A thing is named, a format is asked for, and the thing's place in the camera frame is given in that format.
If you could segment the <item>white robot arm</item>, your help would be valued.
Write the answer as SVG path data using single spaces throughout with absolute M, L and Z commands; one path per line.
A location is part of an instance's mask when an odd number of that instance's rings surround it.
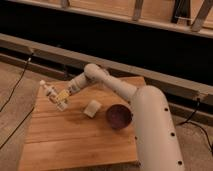
M 130 104 L 140 171 L 185 171 L 169 105 L 159 88 L 136 87 L 96 64 L 87 64 L 84 72 L 73 78 L 56 99 L 67 99 L 90 82 L 103 83 Z

